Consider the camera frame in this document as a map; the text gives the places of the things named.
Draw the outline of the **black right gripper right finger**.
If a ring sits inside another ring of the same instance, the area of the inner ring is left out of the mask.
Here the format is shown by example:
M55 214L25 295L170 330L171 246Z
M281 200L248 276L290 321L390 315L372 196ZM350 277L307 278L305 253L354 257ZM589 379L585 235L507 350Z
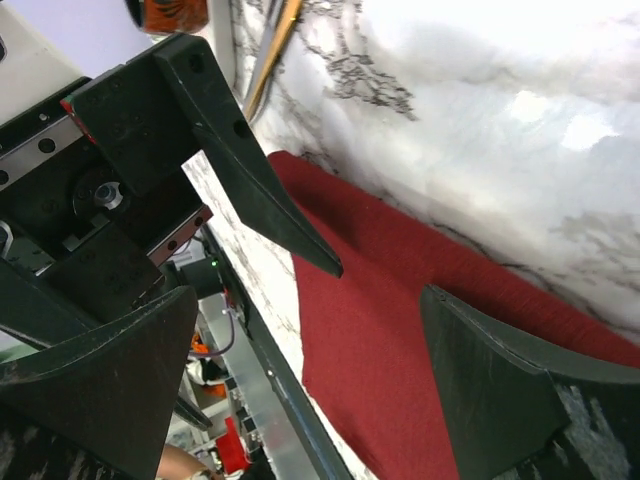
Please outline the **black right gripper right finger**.
M461 478L638 478L638 369L556 346L434 285L420 309Z

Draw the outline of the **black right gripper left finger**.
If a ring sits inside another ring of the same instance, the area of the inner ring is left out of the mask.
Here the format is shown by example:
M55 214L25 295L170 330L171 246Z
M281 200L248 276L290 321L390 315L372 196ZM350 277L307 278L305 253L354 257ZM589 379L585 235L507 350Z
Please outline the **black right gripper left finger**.
M178 287L1 366L4 479L152 479L197 316Z

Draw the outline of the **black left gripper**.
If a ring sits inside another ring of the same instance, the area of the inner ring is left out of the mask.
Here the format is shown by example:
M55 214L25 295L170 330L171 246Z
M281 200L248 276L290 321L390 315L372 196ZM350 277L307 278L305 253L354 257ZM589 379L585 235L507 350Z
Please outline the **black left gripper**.
M22 242L1 263L1 328L43 349L158 300L188 344L197 298L164 264L211 216L183 172L196 151L159 74L81 79L9 124L1 218Z

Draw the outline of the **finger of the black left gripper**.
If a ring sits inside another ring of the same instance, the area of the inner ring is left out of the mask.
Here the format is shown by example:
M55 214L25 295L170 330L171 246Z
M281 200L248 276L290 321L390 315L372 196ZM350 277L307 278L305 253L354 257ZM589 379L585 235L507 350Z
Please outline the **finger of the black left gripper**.
M341 277L339 256L280 182L208 42L175 34L157 45L153 57L240 221L324 272Z

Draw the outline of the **dark red cloth napkin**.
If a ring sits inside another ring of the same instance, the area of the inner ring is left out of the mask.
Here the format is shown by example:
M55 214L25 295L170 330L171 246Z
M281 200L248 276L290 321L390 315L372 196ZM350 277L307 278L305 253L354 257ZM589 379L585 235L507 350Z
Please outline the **dark red cloth napkin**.
M639 371L637 347L550 294L300 158L269 160L344 265L335 278L294 262L304 385L379 478L463 479L421 318L428 285L556 346Z

